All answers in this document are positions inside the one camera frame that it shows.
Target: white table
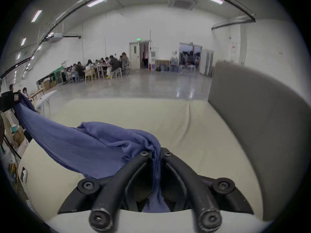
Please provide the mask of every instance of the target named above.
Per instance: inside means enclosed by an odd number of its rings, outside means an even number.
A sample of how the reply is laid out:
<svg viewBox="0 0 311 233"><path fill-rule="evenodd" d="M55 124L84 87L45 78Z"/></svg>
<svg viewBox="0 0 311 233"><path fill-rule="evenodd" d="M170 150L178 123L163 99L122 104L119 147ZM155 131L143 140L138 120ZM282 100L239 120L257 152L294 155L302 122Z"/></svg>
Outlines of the white table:
<svg viewBox="0 0 311 233"><path fill-rule="evenodd" d="M48 104L48 107L49 107L49 119L51 119L51 111L50 111L50 96L52 96L55 92L57 92L56 90L55 91L51 91L49 93L46 93L44 94L41 98L39 98L37 101L34 102L34 107L35 107L35 110L41 108L42 106L42 110L43 110L43 114L44 114L44 102L46 101L46 103Z"/></svg>

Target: door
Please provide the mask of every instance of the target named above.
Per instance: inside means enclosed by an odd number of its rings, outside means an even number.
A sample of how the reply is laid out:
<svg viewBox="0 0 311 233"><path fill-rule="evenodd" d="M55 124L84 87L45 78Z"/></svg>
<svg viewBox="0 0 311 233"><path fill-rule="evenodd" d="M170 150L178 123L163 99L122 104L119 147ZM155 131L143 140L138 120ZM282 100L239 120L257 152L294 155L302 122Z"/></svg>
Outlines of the door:
<svg viewBox="0 0 311 233"><path fill-rule="evenodd" d="M130 61L132 69L140 69L139 43L130 43Z"/></svg>
<svg viewBox="0 0 311 233"><path fill-rule="evenodd" d="M201 74L205 74L205 69L206 69L206 60L208 58L208 51L207 49L202 49L201 50L201 56L200 56L200 65L199 65L199 72Z"/></svg>

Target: concrete floor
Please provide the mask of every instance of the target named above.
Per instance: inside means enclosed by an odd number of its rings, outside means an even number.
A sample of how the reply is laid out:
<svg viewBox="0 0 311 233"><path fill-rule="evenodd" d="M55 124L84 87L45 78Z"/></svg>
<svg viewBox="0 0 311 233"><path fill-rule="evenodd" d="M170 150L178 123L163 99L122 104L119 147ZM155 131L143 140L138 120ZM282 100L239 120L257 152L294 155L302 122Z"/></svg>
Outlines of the concrete floor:
<svg viewBox="0 0 311 233"><path fill-rule="evenodd" d="M75 98L167 98L207 100L212 78L196 72L135 70L128 76L56 86L50 98L51 115Z"/></svg>

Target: gray chair back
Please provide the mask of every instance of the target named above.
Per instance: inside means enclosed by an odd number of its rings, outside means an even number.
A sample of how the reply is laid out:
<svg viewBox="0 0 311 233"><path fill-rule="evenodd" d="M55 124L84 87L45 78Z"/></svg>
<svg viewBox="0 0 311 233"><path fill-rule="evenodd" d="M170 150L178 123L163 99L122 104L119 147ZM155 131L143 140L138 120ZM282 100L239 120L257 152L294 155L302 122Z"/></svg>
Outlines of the gray chair back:
<svg viewBox="0 0 311 233"><path fill-rule="evenodd" d="M279 81L230 62L216 63L208 101L254 168L262 191L263 219L275 219L310 163L310 107Z"/></svg>

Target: white wall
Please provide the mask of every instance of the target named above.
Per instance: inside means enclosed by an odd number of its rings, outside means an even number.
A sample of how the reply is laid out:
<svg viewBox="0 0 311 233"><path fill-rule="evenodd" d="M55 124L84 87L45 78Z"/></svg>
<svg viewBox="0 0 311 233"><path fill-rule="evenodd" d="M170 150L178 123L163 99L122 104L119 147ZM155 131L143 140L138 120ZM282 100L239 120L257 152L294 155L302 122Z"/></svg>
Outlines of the white wall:
<svg viewBox="0 0 311 233"><path fill-rule="evenodd" d="M229 38L228 60L238 64L241 47L241 29L239 24L230 26L230 37L231 39Z"/></svg>
<svg viewBox="0 0 311 233"><path fill-rule="evenodd" d="M296 25L279 20L246 24L245 65L292 88L311 105L311 59Z"/></svg>
<svg viewBox="0 0 311 233"><path fill-rule="evenodd" d="M129 43L150 39L157 59L170 59L173 51L179 52L179 43L193 42L214 50L214 63L228 57L229 28L217 32L211 30L215 23L225 21L213 13L194 9L192 11L167 7L167 5L131 6L88 19L68 33L82 34L82 38L66 38L51 44L37 60L22 86L36 87L36 81L68 64L85 63L101 57L128 53Z"/></svg>

